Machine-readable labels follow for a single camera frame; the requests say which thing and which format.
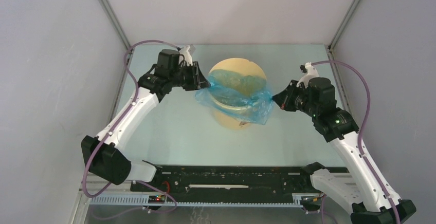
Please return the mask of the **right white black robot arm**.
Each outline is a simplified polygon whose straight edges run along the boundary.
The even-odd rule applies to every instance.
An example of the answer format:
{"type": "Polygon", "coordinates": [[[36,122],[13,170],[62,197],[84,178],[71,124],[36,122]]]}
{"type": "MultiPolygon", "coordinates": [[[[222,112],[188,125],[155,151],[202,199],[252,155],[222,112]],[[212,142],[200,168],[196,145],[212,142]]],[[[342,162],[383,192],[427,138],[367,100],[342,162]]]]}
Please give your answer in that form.
{"type": "Polygon", "coordinates": [[[416,212],[414,203],[402,199],[373,164],[359,141],[359,128],[351,114],[337,107],[335,87],[329,79],[292,80],[272,99],[282,110],[311,117],[315,130],[335,149],[356,184],[350,187],[315,162],[302,168],[302,190],[327,194],[350,215],[352,223],[404,223],[416,212]]]}

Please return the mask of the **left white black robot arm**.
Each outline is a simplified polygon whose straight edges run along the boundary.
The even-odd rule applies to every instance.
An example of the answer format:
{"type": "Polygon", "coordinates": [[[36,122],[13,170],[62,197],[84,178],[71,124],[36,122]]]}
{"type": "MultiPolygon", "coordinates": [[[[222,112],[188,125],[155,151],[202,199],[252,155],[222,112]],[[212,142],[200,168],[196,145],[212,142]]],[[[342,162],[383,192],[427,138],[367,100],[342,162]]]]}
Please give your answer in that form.
{"type": "Polygon", "coordinates": [[[190,45],[179,50],[163,49],[157,63],[134,82],[135,90],[117,116],[97,135],[82,140],[87,172],[115,185],[140,180],[149,191],[161,188],[162,177],[156,173],[156,166],[132,161],[124,151],[142,120],[174,87],[193,91],[210,86],[198,62],[193,61],[192,51],[190,45]]]}

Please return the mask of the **blue plastic trash bag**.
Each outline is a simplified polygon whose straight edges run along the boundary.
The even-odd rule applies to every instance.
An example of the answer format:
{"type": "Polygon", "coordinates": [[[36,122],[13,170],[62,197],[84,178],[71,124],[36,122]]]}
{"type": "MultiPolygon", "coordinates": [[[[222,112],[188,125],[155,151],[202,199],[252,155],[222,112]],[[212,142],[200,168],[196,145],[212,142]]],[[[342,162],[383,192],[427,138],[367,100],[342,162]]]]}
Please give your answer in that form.
{"type": "Polygon", "coordinates": [[[273,95],[265,77],[218,69],[207,76],[210,87],[198,90],[196,101],[238,121],[265,125],[273,95]]]}

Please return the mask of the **yellow cartoon trash bin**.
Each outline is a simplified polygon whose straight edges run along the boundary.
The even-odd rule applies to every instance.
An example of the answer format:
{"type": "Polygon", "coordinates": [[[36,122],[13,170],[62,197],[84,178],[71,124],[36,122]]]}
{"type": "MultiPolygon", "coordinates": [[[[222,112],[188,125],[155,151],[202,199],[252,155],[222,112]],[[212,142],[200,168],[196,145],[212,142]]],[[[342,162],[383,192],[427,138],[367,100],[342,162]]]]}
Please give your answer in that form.
{"type": "MultiPolygon", "coordinates": [[[[266,80],[266,74],[263,69],[255,62],[244,58],[229,58],[215,64],[208,75],[216,70],[226,70],[236,72],[242,76],[256,76],[266,80]]],[[[242,130],[250,126],[250,123],[241,122],[225,113],[213,109],[213,117],[215,121],[224,128],[231,130],[242,130]]]]}

